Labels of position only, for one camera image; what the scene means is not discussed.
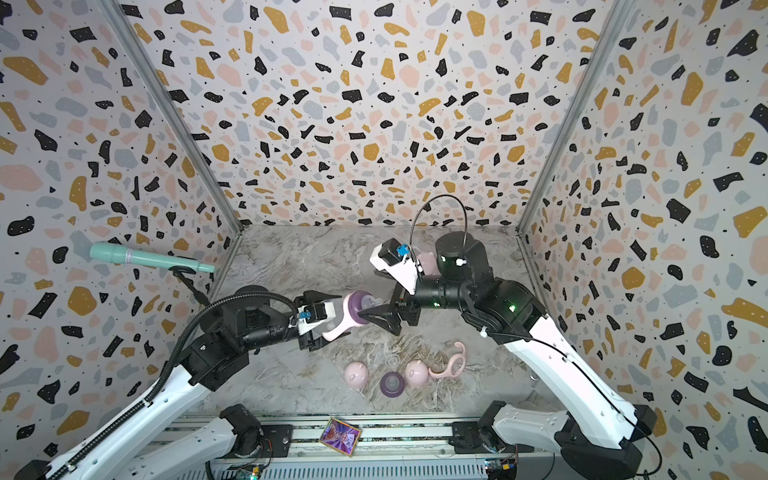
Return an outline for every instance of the purple bottle cap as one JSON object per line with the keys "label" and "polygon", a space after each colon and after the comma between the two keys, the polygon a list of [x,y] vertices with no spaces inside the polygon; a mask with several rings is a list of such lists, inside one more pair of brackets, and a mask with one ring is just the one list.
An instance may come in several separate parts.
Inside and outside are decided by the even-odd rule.
{"label": "purple bottle cap", "polygon": [[379,388],[381,388],[385,396],[394,399],[399,397],[402,391],[406,389],[406,381],[397,372],[387,372],[382,377]]}

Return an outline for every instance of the teal microphone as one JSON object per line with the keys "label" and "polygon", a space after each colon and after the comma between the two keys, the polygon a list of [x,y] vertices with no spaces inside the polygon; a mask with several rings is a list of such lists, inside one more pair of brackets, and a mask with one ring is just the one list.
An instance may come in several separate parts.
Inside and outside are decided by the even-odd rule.
{"label": "teal microphone", "polygon": [[98,242],[91,247],[91,257],[107,263],[136,263],[144,266],[171,268],[172,266],[187,266],[195,272],[213,273],[214,266],[200,263],[188,258],[172,257],[160,253],[142,252],[116,243]]}

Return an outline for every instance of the terrazzo wallpaper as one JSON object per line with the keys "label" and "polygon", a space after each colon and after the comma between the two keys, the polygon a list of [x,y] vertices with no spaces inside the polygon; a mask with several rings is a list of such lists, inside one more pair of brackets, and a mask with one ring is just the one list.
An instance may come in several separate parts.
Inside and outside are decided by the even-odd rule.
{"label": "terrazzo wallpaper", "polygon": [[[235,233],[92,2],[0,2],[0,476],[157,378],[197,304],[110,241],[220,266]],[[211,277],[201,277],[201,289]]]}
{"label": "terrazzo wallpaper", "polygon": [[638,5],[521,233],[653,478],[768,478],[768,2]]}
{"label": "terrazzo wallpaper", "polygon": [[611,6],[125,4],[237,215],[269,225],[408,224],[443,193],[516,224]]}

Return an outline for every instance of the marble floor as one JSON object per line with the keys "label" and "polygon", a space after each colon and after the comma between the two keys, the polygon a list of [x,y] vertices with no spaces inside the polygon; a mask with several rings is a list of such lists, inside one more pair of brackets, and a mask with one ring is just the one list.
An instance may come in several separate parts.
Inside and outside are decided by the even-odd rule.
{"label": "marble floor", "polygon": [[[417,251],[433,251],[435,240],[449,231],[445,227],[417,229]],[[408,233],[407,227],[250,227],[243,234],[220,297],[257,284],[289,298],[304,290],[339,295],[367,290],[388,300],[394,281],[375,276],[368,259],[374,246],[390,237],[405,241]],[[471,233],[485,244],[495,276],[530,288],[512,229],[475,228]],[[384,373],[402,373],[413,359],[442,371],[456,352],[456,340],[467,348],[467,366],[457,379],[430,380],[421,389],[406,387],[396,399],[380,392]],[[362,361],[369,368],[370,380],[361,392],[347,387],[342,378],[344,368],[353,361]],[[523,362],[490,339],[481,338],[458,311],[423,310],[419,326],[404,324],[400,336],[369,324],[311,353],[299,350],[295,341],[262,349],[250,357],[248,367],[194,411],[218,413],[243,403],[251,412],[265,413],[479,415],[493,400],[528,409],[563,409],[543,382],[531,378]]]}

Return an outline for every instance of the blue connector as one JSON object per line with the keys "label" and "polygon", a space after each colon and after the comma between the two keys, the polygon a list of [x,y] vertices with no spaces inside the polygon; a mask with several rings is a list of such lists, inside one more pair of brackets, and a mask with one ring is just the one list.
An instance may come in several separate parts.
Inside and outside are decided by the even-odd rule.
{"label": "blue connector", "polygon": [[411,253],[411,249],[410,247],[408,247],[407,244],[404,243],[403,245],[400,245],[399,247],[397,247],[397,254],[400,255],[401,257],[404,257],[409,253]]}

